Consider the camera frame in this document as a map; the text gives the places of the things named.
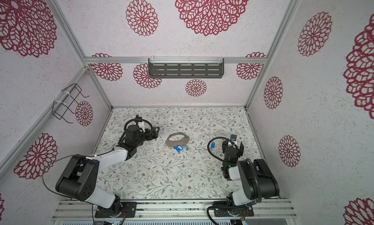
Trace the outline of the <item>keyring bunch with blue tags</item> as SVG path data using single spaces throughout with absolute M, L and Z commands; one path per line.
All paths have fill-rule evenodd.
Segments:
M 165 144 L 167 147 L 171 149 L 175 149 L 178 153 L 180 153 L 183 150 L 186 150 L 186 151 L 189 150 L 187 146 L 189 141 L 190 141 L 190 137 L 186 135 L 185 133 L 175 132 L 175 133 L 170 134 L 167 137 Z

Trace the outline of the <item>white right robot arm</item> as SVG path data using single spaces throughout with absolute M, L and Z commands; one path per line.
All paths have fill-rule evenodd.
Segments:
M 263 199 L 279 196 L 277 180 L 263 159 L 239 160 L 244 145 L 235 147 L 235 141 L 225 140 L 222 144 L 224 163 L 221 167 L 223 177 L 228 181 L 240 181 L 242 187 L 231 192 L 223 208 L 215 209 L 217 217 L 252 216 L 250 203 L 260 203 Z

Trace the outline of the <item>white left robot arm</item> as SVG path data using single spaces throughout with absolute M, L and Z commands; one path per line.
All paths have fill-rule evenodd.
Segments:
M 108 192 L 96 185 L 98 173 L 114 164 L 131 159 L 137 148 L 146 141 L 158 138 L 160 128 L 151 124 L 145 128 L 148 121 L 132 119 L 135 124 L 126 124 L 118 144 L 112 151 L 105 154 L 71 156 L 55 189 L 64 196 L 96 205 L 97 215 L 103 218 L 123 216 L 125 210 L 118 195 Z

